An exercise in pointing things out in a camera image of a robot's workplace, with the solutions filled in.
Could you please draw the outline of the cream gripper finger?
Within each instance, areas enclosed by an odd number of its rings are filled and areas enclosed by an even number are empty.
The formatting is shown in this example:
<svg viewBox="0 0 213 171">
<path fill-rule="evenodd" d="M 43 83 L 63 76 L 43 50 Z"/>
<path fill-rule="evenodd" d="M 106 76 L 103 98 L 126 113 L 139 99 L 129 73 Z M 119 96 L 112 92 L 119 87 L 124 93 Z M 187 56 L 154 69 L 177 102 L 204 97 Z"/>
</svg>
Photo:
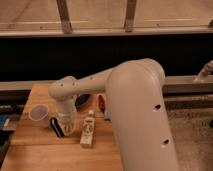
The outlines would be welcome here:
<svg viewBox="0 0 213 171">
<path fill-rule="evenodd" d="M 65 135 L 66 136 L 71 136 L 75 131 L 75 128 L 74 127 L 69 127 L 65 130 Z"/>
</svg>

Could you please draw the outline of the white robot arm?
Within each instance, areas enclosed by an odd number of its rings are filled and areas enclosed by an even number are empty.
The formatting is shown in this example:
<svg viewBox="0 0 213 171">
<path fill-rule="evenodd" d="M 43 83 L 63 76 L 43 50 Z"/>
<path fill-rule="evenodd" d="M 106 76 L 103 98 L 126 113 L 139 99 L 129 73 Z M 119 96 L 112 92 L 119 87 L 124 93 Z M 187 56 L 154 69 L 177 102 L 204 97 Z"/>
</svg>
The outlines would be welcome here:
<svg viewBox="0 0 213 171">
<path fill-rule="evenodd" d="M 153 59 L 123 62 L 82 79 L 64 77 L 49 87 L 58 121 L 76 115 L 74 97 L 106 94 L 116 143 L 124 171 L 179 171 L 162 87 L 165 73 Z"/>
</svg>

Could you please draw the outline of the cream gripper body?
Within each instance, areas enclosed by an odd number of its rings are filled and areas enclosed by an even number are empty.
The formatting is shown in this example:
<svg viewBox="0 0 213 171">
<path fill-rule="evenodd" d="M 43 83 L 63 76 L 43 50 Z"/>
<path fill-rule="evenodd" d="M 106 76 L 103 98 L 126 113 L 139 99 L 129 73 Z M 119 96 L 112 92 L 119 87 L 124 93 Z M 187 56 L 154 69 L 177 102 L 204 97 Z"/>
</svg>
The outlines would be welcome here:
<svg viewBox="0 0 213 171">
<path fill-rule="evenodd" d="M 63 131 L 69 127 L 74 127 L 74 120 L 76 118 L 76 112 L 71 113 L 57 113 L 56 118 Z"/>
</svg>

